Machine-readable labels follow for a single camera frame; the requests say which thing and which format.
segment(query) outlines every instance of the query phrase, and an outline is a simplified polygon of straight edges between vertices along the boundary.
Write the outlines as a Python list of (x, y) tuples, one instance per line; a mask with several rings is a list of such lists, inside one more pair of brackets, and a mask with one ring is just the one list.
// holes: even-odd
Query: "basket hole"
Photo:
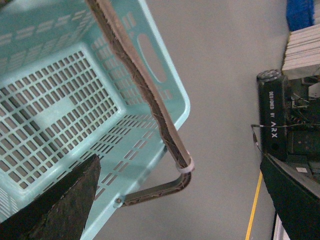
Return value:
[(129, 165), (128, 162), (126, 162), (120, 169), (119, 169), (119, 173), (121, 173), (127, 166)]
[(52, 86), (54, 86), (54, 87), (57, 86), (57, 83), (55, 82), (55, 80), (51, 76), (48, 77), (48, 80), (52, 84)]
[(60, 138), (62, 139), (62, 141), (66, 144), (68, 142), (68, 139), (66, 138), (65, 135), (61, 134)]
[(36, 145), (34, 145), (34, 143), (33, 143), (32, 141), (28, 141), (26, 144), (28, 145), (28, 147), (29, 147), (32, 151), (37, 150)]
[(23, 165), (28, 169), (30, 172), (35, 169), (29, 162), (24, 162)]
[(12, 92), (16, 92), (17, 91), (17, 88), (13, 84), (9, 84), (8, 87)]
[(74, 116), (69, 112), (67, 114), (67, 116), (69, 117), (69, 119), (71, 120), (71, 122), (74, 122), (76, 119), (74, 118)]
[(18, 100), (23, 103), (23, 104), (26, 104), (27, 103), (27, 100), (26, 98), (21, 94), (21, 93), (17, 93), (16, 97), (18, 98)]
[(37, 115), (37, 112), (31, 105), (27, 106), (26, 109), (29, 111), (29, 113), (31, 113), (32, 116)]
[(18, 166), (17, 168), (16, 168), (16, 170), (18, 171), (18, 173), (20, 173), (23, 177), (25, 177), (25, 176), (27, 176), (27, 172), (26, 172), (26, 170), (24, 170), (21, 166)]
[(42, 68), (41, 71), (42, 71), (42, 73), (43, 73), (44, 75), (48, 75), (48, 74), (49, 74), (48, 70), (45, 69), (45, 68)]
[(63, 89), (63, 91), (64, 91), (67, 95), (70, 94), (70, 91), (69, 91), (69, 89), (67, 88), (66, 85), (63, 85), (63, 86), (62, 86), (62, 89)]
[(56, 91), (58, 92), (61, 98), (64, 98), (66, 96), (60, 88), (58, 88)]
[(167, 76), (154, 48), (152, 47), (149, 37), (146, 34), (141, 33), (137, 37), (137, 41), (142, 57), (150, 72), (156, 80), (160, 83), (164, 83), (167, 80)]
[(21, 153), (17, 150), (13, 152), (13, 155), (15, 156), (15, 159), (19, 160), (20, 162), (24, 159), (24, 157), (21, 155)]
[(137, 25), (136, 20), (132, 14), (132, 12), (128, 12), (127, 14), (128, 20), (130, 22), (131, 27), (135, 27)]
[(28, 90), (23, 90), (23, 93), (30, 101), (34, 99)]
[(48, 168), (51, 168), (51, 167), (53, 166), (53, 164), (52, 164), (51, 162), (49, 162), (49, 161), (47, 161), (47, 162), (45, 163), (45, 165), (47, 165)]
[(93, 79), (93, 77), (91, 76), (91, 74), (90, 74), (88, 71), (86, 71), (85, 74), (86, 74), (87, 78), (88, 78), (90, 81)]
[(66, 172), (67, 172), (67, 171), (64, 171), (63, 173), (61, 173), (56, 179), (59, 180), (62, 176), (65, 175)]
[(6, 156), (4, 159), (13, 167), (18, 164), (10, 155)]
[(36, 72), (35, 72), (35, 75), (36, 75), (38, 78), (42, 78), (42, 77), (43, 77), (43, 75), (41, 74), (40, 71), (36, 71)]
[(0, 129), (5, 134), (7, 134), (9, 132), (9, 129), (2, 122), (0, 122)]
[(101, 183), (104, 184), (110, 177), (111, 177), (112, 173), (109, 173), (102, 181)]
[(33, 82), (37, 80), (36, 76), (33, 75), (33, 74), (30, 74), (30, 75), (29, 75), (29, 78), (30, 78)]
[(40, 167), (40, 170), (41, 170), (41, 172), (43, 172), (43, 173), (45, 173), (45, 172), (47, 171), (47, 169), (46, 169), (44, 166)]
[(52, 149), (53, 152), (56, 152), (58, 148), (51, 142), (49, 143), (49, 147)]
[(74, 92), (74, 91), (75, 91), (74, 86), (73, 86), (70, 82), (67, 83), (67, 86), (68, 86), (68, 88), (71, 90), (71, 92)]
[(58, 162), (58, 159), (54, 156), (53, 158), (52, 158), (52, 161), (53, 161), (53, 163), (57, 163)]
[(6, 139), (1, 140), (2, 146), (6, 147), (6, 149), (11, 150), (14, 146)]
[(21, 180), (21, 178), (15, 174), (13, 171), (9, 173), (9, 177), (12, 178), (16, 183)]
[(114, 146), (107, 146), (107, 148), (103, 149), (102, 152), (104, 152), (105, 154), (108, 154), (112, 149), (114, 148)]
[(9, 135), (9, 138), (15, 145), (18, 145), (21, 143), (21, 141), (14, 134)]
[(7, 151), (5, 151), (1, 146), (0, 146), (0, 155), (5, 155)]
[(113, 183), (113, 181), (118, 177), (118, 175), (114, 175), (108, 182), (107, 182), (107, 186), (109, 186), (110, 184)]
[(31, 176), (29, 176), (26, 180), (27, 180), (30, 184), (32, 184), (32, 183), (35, 181), (35, 179), (34, 179), (33, 177), (31, 177)]
[(42, 131), (40, 132), (40, 137), (45, 141), (45, 142), (48, 142), (49, 141), (49, 138), (48, 136)]
[(58, 65), (56, 62), (54, 62), (52, 65), (54, 66), (54, 68), (55, 68), (56, 70), (58, 70), (58, 69), (60, 68), (59, 65)]
[(22, 89), (24, 85), (22, 84), (21, 81), (16, 81), (15, 84), (18, 86), (18, 88)]
[(52, 97), (50, 95), (46, 95), (45, 98), (47, 99), (47, 101), (53, 105), (55, 103), (55, 101), (52, 99)]
[(60, 74), (60, 76), (62, 77), (62, 79), (63, 79), (64, 81), (68, 80), (67, 76), (64, 74), (63, 71), (59, 71), (59, 74)]
[(50, 71), (51, 73), (53, 73), (53, 72), (55, 71), (54, 68), (53, 68), (51, 65), (49, 65), (47, 68), (49, 69), (49, 71)]
[(34, 138), (33, 138), (33, 140), (39, 145), (39, 146), (42, 146), (44, 143), (40, 140), (40, 138), (39, 137), (37, 137), (37, 136), (35, 136)]
[(54, 184), (54, 182), (51, 182), (43, 191), (47, 191), (52, 185)]
[(2, 102), (1, 102), (1, 105), (2, 105), (9, 113), (14, 110), (7, 101), (2, 101)]
[(40, 93), (37, 91), (37, 89), (36, 89), (34, 86), (31, 86), (31, 87), (30, 87), (30, 90), (33, 92), (33, 94), (34, 94), (36, 97), (39, 97), (39, 96), (40, 96)]
[(127, 159), (133, 152), (133, 150), (130, 150), (123, 158)]
[(16, 131), (16, 133), (18, 134), (18, 136), (22, 139), (22, 140), (26, 140), (27, 136), (24, 134), (23, 131), (21, 131), (20, 129)]
[(46, 87), (46, 89), (48, 90), (52, 89), (51, 85), (47, 82), (47, 80), (43, 80), (42, 83)]
[(69, 150), (66, 148), (62, 149), (62, 151), (64, 152), (64, 154), (67, 154), (69, 152)]
[(35, 109), (38, 110), (39, 113), (41, 113), (44, 110), (38, 102), (34, 102), (33, 106), (35, 107)]
[(51, 94), (57, 102), (60, 100), (59, 96), (54, 91)]
[(10, 92), (6, 89), (6, 88), (1, 88), (1, 92), (5, 95), (8, 96), (10, 94)]
[(43, 98), (40, 98), (39, 101), (42, 104), (42, 106), (44, 106), (44, 108), (47, 109), (49, 107), (48, 103)]
[(69, 130), (66, 130), (65, 134), (68, 136), (69, 139), (73, 138), (73, 135), (71, 134), (71, 132)]
[(58, 74), (54, 74), (53, 75), (53, 77), (54, 77), (54, 79), (59, 83), (59, 84), (61, 84), (62, 83), (62, 80), (61, 80), (61, 78), (58, 76)]
[(76, 124), (75, 124), (75, 127), (79, 130), (79, 132), (82, 131), (82, 129), (83, 129), (83, 128), (80, 126), (79, 123), (76, 123)]
[(129, 158), (129, 160), (133, 160), (137, 154), (138, 154), (138, 151), (135, 151), (134, 154)]
[(64, 157), (64, 155), (63, 155), (61, 152), (59, 152), (57, 155), (58, 155), (58, 157), (59, 157), (60, 159), (62, 159), (62, 158)]
[(20, 183), (20, 187), (22, 187), (23, 189), (26, 189), (28, 187), (28, 184), (26, 184), (25, 182)]
[(47, 156), (51, 156), (52, 155), (52, 152), (49, 150), (49, 148), (47, 148), (47, 147), (44, 147), (43, 148), (43, 151), (45, 152), (45, 154), (47, 155)]
[(33, 174), (36, 178), (39, 178), (41, 176), (41, 174), (38, 171), (35, 171)]
[(38, 87), (38, 89), (40, 90), (40, 92), (42, 94), (44, 94), (46, 92), (46, 90), (44, 89), (44, 87), (40, 83), (37, 83), (36, 86)]
[(0, 168), (1, 168), (4, 172), (7, 172), (7, 171), (10, 169), (2, 160), (0, 160)]
[(94, 200), (96, 201), (105, 190), (105, 188), (102, 188), (101, 191), (95, 196)]

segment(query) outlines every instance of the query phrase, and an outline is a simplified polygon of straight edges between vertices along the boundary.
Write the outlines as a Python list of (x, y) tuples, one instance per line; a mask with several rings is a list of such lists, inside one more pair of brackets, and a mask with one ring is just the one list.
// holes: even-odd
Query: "plastic basket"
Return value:
[(290, 31), (297, 31), (314, 25), (313, 0), (288, 0), (286, 20)]
[[(179, 128), (190, 102), (145, 1), (112, 5)], [(165, 153), (156, 121), (83, 0), (15, 0), (0, 20), (0, 222), (97, 154), (92, 239)]]

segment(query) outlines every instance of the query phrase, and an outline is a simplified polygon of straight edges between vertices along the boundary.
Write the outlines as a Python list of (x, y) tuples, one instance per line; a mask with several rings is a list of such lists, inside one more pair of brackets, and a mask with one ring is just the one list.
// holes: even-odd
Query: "brown handle strap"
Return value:
[[(112, 52), (122, 61), (143, 99), (148, 103), (158, 124), (161, 138), (177, 166), (180, 169), (188, 167), (191, 163), (191, 156), (182, 143), (145, 64), (142, 62), (112, 4), (109, 0), (86, 0), (86, 2), (91, 8), (104, 38), (110, 44)], [(127, 195), (123, 205), (133, 205), (176, 193), (184, 189), (190, 180), (191, 173), (183, 173), (175, 181)]]

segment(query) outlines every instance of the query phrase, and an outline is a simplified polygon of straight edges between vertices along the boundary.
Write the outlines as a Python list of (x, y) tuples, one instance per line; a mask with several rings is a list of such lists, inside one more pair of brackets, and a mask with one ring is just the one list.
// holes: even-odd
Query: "black wire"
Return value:
[(282, 125), (282, 126), (266, 126), (266, 125), (258, 125), (258, 124), (251, 124), (251, 129), (252, 129), (252, 137), (253, 137), (253, 142), (254, 145), (256, 145), (256, 147), (259, 149), (259, 151), (266, 156), (266, 154), (261, 150), (261, 148), (259, 147), (259, 143), (258, 143), (258, 138), (255, 132), (255, 128), (290, 128), (290, 127), (296, 127), (296, 126), (320, 126), (320, 124), (316, 124), (316, 123), (297, 123), (297, 124), (291, 124), (291, 125)]
[(291, 128), (296, 126), (317, 126), (320, 127), (320, 124), (317, 123), (297, 123), (297, 124), (291, 124), (291, 125), (282, 125), (282, 126), (266, 126), (266, 125), (258, 125), (258, 124), (251, 124), (252, 128)]
[(299, 100), (317, 100), (320, 99), (320, 97), (313, 97), (313, 96), (308, 96), (308, 97), (299, 97), (297, 99), (288, 99), (289, 102), (294, 102), (294, 101), (299, 101)]
[(308, 118), (306, 118), (305, 115), (302, 114), (302, 112), (298, 109), (291, 109), (292, 111), (294, 111), (295, 113), (297, 113), (301, 118), (303, 118), (305, 121), (310, 122), (310, 120)]

